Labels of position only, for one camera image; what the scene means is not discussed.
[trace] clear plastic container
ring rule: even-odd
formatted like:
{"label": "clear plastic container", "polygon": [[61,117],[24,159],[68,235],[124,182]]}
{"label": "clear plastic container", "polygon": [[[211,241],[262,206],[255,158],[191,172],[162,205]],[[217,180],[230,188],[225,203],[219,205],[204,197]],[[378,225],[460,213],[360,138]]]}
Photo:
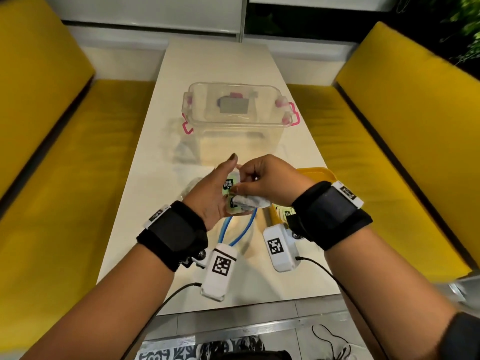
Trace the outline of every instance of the clear plastic container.
{"label": "clear plastic container", "polygon": [[184,93],[182,112],[203,165],[232,153],[241,164],[273,153],[293,122],[288,99],[273,86],[197,82]]}

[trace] green plant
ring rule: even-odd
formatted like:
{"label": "green plant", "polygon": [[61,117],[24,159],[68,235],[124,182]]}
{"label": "green plant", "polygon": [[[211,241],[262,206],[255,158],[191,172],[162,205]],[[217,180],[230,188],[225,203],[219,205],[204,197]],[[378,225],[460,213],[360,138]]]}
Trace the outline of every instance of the green plant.
{"label": "green plant", "polygon": [[440,16],[442,23],[455,23],[458,33],[471,41],[466,52],[455,58],[458,63],[480,58],[480,0],[398,0],[397,13],[407,11],[412,3],[424,12]]}

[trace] white table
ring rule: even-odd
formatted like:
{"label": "white table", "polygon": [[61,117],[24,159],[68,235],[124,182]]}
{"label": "white table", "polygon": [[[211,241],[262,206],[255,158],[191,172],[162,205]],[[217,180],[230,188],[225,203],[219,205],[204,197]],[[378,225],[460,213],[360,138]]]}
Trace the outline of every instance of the white table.
{"label": "white table", "polygon": [[[98,280],[132,248],[142,224],[153,212],[176,200],[191,179],[204,176],[213,168],[191,164],[184,159],[182,142],[191,137],[182,128],[183,93],[195,82],[272,85],[293,102],[266,46],[193,38],[172,39],[153,91]],[[225,151],[225,159],[232,152]],[[236,153],[241,160],[241,152]],[[303,120],[297,126],[285,129],[275,155],[296,168],[325,166]],[[237,237],[248,219],[248,216],[234,218],[225,242]],[[210,248],[216,245],[220,226],[221,222],[208,234]],[[237,262],[233,285],[222,303],[202,297],[198,288],[189,288],[168,303],[162,314],[339,293],[334,281],[311,263],[302,262],[292,272],[276,272],[262,238],[266,226],[265,217],[259,212],[252,228],[238,243],[243,257]],[[314,243],[300,240],[297,247],[301,255],[327,266],[323,252]],[[198,267],[186,269],[181,266],[169,294],[184,284],[201,282],[203,276],[204,270]]]}

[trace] yellow bench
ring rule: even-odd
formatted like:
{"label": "yellow bench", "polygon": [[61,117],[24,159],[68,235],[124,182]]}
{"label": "yellow bench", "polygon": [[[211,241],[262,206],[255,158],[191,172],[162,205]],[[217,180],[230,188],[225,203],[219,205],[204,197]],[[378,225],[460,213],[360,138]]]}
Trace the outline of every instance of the yellow bench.
{"label": "yellow bench", "polygon": [[480,82],[377,23],[335,86],[288,87],[328,168],[393,248],[433,282],[480,263]]}
{"label": "yellow bench", "polygon": [[0,0],[0,44],[3,203],[68,121],[0,217],[3,352],[30,347],[95,285],[154,83],[89,84],[93,67],[44,0]]}

